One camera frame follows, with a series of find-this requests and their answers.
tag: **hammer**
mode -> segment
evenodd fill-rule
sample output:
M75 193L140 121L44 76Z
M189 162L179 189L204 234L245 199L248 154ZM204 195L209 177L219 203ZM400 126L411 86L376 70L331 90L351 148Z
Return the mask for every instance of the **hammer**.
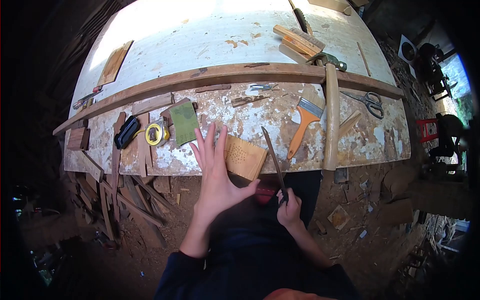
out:
M327 137L324 149L323 169L335 171L338 165L338 128L340 126L340 95L336 68L345 72L347 64L325 52L313 55L309 60L320 60L326 69L326 106L327 106Z

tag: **scissors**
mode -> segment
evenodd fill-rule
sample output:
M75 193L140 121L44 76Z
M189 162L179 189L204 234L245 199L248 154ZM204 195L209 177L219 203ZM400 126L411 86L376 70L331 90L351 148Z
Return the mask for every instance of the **scissors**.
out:
M352 97L353 99L357 99L358 101L362 102L365 104L367 107L368 111L376 118L383 119L384 118L384 109L382 108L382 99L380 98L380 95L374 92L368 92L365 94L365 96L360 96L354 93L350 92L344 92L340 91L342 94L347 95L349 97ZM370 95L375 96L378 98L378 102L375 100L372 100L370 98ZM375 110L378 110L380 112L380 116L372 111L372 108Z

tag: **hammer head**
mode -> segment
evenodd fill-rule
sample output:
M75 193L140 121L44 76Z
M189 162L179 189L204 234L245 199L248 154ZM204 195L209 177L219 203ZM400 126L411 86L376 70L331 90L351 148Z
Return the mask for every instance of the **hammer head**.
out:
M328 53L325 52L319 52L315 55L313 55L307 62L312 61L312 60L320 60L322 62L322 65L326 65L328 63L333 64L336 68L338 68L340 71L345 72L347 70L347 64L344 63L343 61L338 61L338 59Z

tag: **orange brush handle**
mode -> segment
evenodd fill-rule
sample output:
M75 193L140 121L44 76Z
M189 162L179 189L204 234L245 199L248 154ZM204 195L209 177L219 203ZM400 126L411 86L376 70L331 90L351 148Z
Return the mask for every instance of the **orange brush handle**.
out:
M308 124L315 121L320 121L319 117L316 117L313 114L307 112L300 106L297 106L297 110L300 113L300 126L297 129L297 132L295 132L295 134L293 135L292 141L290 142L287 159L292 159L297 150L300 148L301 141L303 140L303 136L305 135L305 130L307 130Z

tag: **right hand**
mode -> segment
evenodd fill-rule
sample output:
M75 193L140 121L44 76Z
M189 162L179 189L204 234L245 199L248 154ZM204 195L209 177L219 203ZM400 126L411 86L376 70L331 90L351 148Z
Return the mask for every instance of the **right hand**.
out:
M288 204L283 202L282 205L278 208L276 213L276 218L278 222L283 225L287 230L293 229L298 225L303 223L300 219L300 208L301 208L301 199L293 193L291 188L287 189L288 193ZM283 199L282 190L279 190L276 193L278 197L278 203Z

